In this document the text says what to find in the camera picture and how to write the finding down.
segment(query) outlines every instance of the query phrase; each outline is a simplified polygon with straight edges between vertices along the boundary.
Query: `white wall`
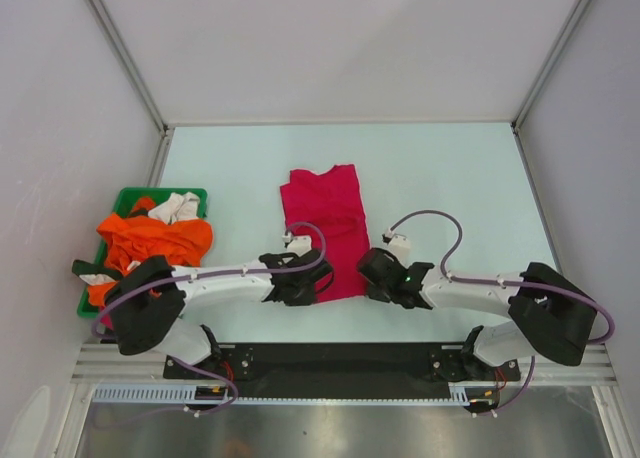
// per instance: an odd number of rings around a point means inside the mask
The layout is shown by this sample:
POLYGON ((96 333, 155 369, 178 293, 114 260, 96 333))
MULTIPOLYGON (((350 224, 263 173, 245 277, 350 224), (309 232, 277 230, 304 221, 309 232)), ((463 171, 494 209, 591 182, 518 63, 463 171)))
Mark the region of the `white wall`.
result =
POLYGON ((2 448, 41 386, 43 440, 57 429, 89 334, 71 262, 93 259, 96 225, 144 183, 158 136, 83 0, 0 0, 0 50, 2 448))
POLYGON ((596 0, 523 140, 566 272, 617 320, 608 346, 640 423, 640 8, 596 0))
POLYGON ((575 0, 105 0, 169 123, 511 121, 575 0))

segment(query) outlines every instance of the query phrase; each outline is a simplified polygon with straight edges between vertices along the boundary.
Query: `white cloth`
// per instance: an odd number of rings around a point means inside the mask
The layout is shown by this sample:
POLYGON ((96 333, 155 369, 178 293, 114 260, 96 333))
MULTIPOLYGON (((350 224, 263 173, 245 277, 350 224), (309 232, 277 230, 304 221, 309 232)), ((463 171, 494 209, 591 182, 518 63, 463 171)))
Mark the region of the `white cloth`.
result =
POLYGON ((160 220, 167 225, 176 221, 195 220, 198 218, 200 198, 191 192, 184 195, 171 193, 167 201, 149 211, 149 218, 160 220))
POLYGON ((88 285, 104 285, 105 283, 113 283, 114 280, 109 275, 80 275, 78 276, 82 281, 88 285))
POLYGON ((131 271, 134 268, 137 268, 138 266, 140 266, 140 262, 133 260, 131 263, 129 263, 129 266, 127 266, 127 271, 131 271))

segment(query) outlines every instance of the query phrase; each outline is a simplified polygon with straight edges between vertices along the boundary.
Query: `light blue table surface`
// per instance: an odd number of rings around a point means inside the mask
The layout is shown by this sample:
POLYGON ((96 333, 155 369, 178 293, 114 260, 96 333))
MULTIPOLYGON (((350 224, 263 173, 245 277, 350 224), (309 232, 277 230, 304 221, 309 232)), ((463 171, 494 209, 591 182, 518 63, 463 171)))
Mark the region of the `light blue table surface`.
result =
MULTIPOLYGON (((456 272, 553 264, 525 170, 507 123, 287 125, 177 128, 160 186, 209 193, 214 245, 203 266, 233 265, 282 250, 279 186, 289 171, 354 163, 372 245, 405 214, 447 211, 465 237, 456 272)), ((399 230, 411 261, 439 262, 456 237, 443 218, 416 217, 399 230)), ((185 319, 221 342, 461 341, 501 318, 464 310, 404 310, 355 297, 312 307, 229 303, 185 319)))

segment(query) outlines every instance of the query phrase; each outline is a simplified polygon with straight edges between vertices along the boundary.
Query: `green basket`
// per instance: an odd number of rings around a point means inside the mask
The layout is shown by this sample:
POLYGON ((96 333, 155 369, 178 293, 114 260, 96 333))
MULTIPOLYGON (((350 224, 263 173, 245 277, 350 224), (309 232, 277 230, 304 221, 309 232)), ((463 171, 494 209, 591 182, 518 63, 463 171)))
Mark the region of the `green basket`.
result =
MULTIPOLYGON (((198 217, 205 218, 207 216, 207 192, 202 188, 124 188, 118 195, 115 205, 113 205, 113 212, 118 216, 125 218, 129 215, 133 206, 143 196, 150 197, 156 204, 164 203, 169 199, 171 193, 179 193, 181 195, 191 192, 200 198, 200 205, 198 206, 198 217)), ((103 264, 107 258, 107 244, 102 241, 96 254, 95 264, 103 264)), ((96 306, 89 303, 89 292, 85 288, 80 303, 78 304, 78 316, 82 318, 95 318, 100 311, 96 306)))

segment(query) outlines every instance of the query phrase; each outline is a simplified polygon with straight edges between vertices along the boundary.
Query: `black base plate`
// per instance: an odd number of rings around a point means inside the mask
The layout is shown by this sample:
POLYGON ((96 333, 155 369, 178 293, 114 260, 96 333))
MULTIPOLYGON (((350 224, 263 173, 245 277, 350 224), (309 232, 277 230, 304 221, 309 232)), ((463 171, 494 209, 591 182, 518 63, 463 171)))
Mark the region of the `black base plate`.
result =
MULTIPOLYGON (((472 380, 461 365, 460 347, 460 343, 220 345, 243 397, 338 400, 448 398, 448 383, 472 380)), ((220 364, 203 362, 198 366, 227 376, 220 364)), ((500 368, 507 381, 520 380, 517 363, 500 368)), ((203 378, 176 364, 165 364, 163 376, 203 378)), ((495 371, 490 369, 475 381, 495 379, 495 371)))

